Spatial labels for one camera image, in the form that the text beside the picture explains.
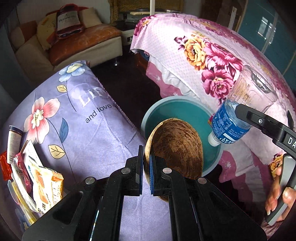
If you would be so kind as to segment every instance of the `fingernail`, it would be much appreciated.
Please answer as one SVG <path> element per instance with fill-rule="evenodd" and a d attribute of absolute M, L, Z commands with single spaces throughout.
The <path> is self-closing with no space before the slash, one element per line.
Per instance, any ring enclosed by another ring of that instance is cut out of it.
<path fill-rule="evenodd" d="M 283 192 L 283 197 L 286 199 L 289 197 L 289 188 L 288 187 L 285 188 L 285 190 Z"/>

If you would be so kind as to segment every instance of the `red bag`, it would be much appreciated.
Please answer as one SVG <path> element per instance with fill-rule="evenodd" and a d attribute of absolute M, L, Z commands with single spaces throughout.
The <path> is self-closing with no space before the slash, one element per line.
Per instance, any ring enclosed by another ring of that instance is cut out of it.
<path fill-rule="evenodd" d="M 78 18 L 79 7 L 67 4 L 57 12 L 57 37 L 65 39 L 84 30 L 84 24 Z"/>
<path fill-rule="evenodd" d="M 11 179 L 11 173 L 12 173 L 11 166 L 10 164 L 7 163 L 6 158 L 7 158 L 7 151 L 3 152 L 0 155 L 0 166 L 2 169 L 2 175 L 3 175 L 4 181 L 8 181 L 9 179 Z"/>

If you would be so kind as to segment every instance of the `human hand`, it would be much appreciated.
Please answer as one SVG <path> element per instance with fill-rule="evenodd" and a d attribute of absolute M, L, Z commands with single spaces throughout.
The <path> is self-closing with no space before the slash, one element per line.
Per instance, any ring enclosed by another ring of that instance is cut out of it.
<path fill-rule="evenodd" d="M 279 176 L 281 175 L 282 166 L 278 167 L 276 170 L 276 177 L 271 186 L 268 198 L 265 202 L 265 210 L 267 215 L 270 214 L 270 211 L 274 211 L 277 206 L 277 198 L 281 195 L 281 187 L 279 185 Z M 290 209 L 292 208 L 296 199 L 296 191 L 293 188 L 286 187 L 283 193 L 283 201 L 288 205 L 286 210 L 278 218 L 277 222 L 283 221 L 288 215 Z"/>

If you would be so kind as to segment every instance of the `sofa cushion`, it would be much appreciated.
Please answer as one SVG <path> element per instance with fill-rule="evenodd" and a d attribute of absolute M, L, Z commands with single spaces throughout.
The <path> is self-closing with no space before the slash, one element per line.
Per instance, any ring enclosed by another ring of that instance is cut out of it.
<path fill-rule="evenodd" d="M 15 56 L 27 77 L 36 87 L 54 73 L 54 68 L 48 60 L 48 53 L 43 50 L 36 35 L 21 46 Z"/>
<path fill-rule="evenodd" d="M 36 21 L 30 21 L 21 24 L 11 31 L 10 40 L 16 50 L 36 34 L 36 28 Z"/>
<path fill-rule="evenodd" d="M 120 30 L 108 24 L 86 28 L 83 33 L 60 40 L 54 44 L 49 50 L 49 61 L 56 66 L 74 54 L 120 35 Z"/>
<path fill-rule="evenodd" d="M 90 28 L 102 24 L 93 7 L 78 12 L 79 20 L 83 22 L 85 28 Z"/>

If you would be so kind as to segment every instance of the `pink floral blanket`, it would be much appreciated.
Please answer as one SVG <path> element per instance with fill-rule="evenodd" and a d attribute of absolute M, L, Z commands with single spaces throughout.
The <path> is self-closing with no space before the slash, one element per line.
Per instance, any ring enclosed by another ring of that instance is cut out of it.
<path fill-rule="evenodd" d="M 150 54 L 146 74 L 160 86 L 162 97 L 188 95 L 214 113 L 243 65 L 249 65 L 270 80 L 279 97 L 266 114 L 287 125 L 289 110 L 296 120 L 295 97 L 283 76 L 258 49 L 228 28 L 191 15 L 157 14 L 137 24 L 131 50 L 138 49 Z M 235 144 L 225 146 L 220 181 L 232 180 L 241 201 L 262 202 L 271 184 L 266 165 L 281 151 L 251 128 Z"/>

